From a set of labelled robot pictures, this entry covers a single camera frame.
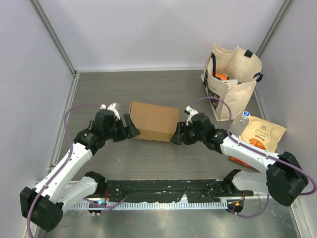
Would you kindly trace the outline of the brown cardboard box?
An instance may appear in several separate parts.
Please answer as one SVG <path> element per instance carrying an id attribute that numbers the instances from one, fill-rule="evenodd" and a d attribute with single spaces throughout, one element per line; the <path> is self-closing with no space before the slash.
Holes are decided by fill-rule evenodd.
<path id="1" fill-rule="evenodd" d="M 177 108 L 141 103 L 130 103 L 129 115 L 140 134 L 136 139 L 169 142 L 180 122 Z"/>

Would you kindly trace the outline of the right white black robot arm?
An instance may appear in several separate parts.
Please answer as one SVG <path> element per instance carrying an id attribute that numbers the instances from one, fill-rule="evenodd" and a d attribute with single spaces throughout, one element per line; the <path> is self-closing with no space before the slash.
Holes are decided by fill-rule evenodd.
<path id="1" fill-rule="evenodd" d="M 224 129 L 216 129 L 203 113 L 189 115 L 187 121 L 179 122 L 170 141 L 177 145 L 202 142 L 208 149 L 235 157 L 256 169 L 257 173 L 235 170 L 227 175 L 223 188 L 230 196 L 244 190 L 260 192 L 283 206 L 290 206 L 309 183 L 293 154 L 268 152 L 243 142 Z"/>

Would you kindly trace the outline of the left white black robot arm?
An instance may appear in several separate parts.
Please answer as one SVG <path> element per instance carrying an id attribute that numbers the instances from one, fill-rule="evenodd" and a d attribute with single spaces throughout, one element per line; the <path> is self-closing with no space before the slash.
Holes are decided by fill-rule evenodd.
<path id="1" fill-rule="evenodd" d="M 100 109 L 89 126 L 71 140 L 70 149 L 55 168 L 34 188 L 26 186 L 20 192 L 21 212 L 27 220 L 28 235 L 33 236 L 31 223 L 50 232 L 72 205 L 89 195 L 102 197 L 106 179 L 101 174 L 88 172 L 76 184 L 68 186 L 68 183 L 106 141 L 119 142 L 139 134 L 128 114 L 121 117 L 115 109 Z"/>

